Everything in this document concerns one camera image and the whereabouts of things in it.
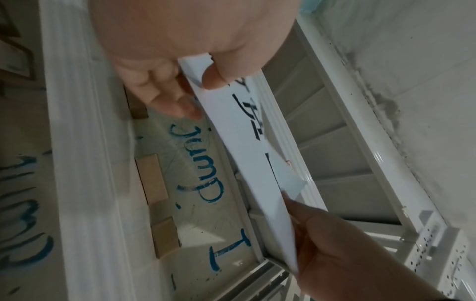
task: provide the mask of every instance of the white paper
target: white paper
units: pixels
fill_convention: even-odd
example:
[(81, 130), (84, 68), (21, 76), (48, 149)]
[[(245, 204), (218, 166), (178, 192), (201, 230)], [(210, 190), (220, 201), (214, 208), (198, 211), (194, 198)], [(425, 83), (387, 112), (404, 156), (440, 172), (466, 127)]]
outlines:
[(295, 175), (266, 141), (261, 123), (261, 106), (249, 82), (242, 80), (241, 83), (234, 82), (228, 87), (208, 91), (201, 88), (201, 78), (206, 68), (212, 64), (211, 57), (188, 57), (179, 62), (248, 183), (281, 247), (286, 264), (293, 273), (297, 273), (294, 231), (279, 186), (294, 198), (304, 188), (305, 181)]

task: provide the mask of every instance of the white wall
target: white wall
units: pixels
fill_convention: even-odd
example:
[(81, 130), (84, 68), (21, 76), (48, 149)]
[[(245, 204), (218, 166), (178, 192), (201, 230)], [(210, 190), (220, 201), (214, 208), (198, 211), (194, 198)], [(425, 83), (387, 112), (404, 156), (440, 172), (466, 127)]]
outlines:
[(316, 18), (476, 263), (476, 2), (329, 0)]

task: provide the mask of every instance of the small wooden block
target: small wooden block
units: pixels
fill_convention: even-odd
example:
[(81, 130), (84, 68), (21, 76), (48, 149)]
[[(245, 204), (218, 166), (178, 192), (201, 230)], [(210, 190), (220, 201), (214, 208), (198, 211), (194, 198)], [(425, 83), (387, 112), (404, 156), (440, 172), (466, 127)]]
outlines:
[(135, 163), (139, 170), (140, 181), (142, 182), (142, 188), (144, 188), (147, 203), (151, 205), (167, 200), (169, 195), (162, 177), (157, 154), (136, 158)]
[(179, 235), (172, 216), (152, 225), (151, 231), (157, 259), (180, 249)]
[(129, 103), (129, 110), (132, 118), (149, 118), (147, 106), (143, 102), (141, 102), (132, 92), (127, 89), (125, 89), (125, 95), (127, 97), (127, 102)]

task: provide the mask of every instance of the hand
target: hand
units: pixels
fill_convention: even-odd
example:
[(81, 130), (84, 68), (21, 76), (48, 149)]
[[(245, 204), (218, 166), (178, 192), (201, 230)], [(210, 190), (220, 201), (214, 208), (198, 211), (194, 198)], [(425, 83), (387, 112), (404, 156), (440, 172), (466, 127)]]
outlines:
[(206, 89), (260, 70), (287, 36), (300, 0), (90, 0), (93, 23), (125, 86), (164, 114), (200, 119), (177, 58), (210, 53)]
[(346, 221), (285, 199), (296, 234), (301, 289), (322, 301), (431, 301), (440, 294)]

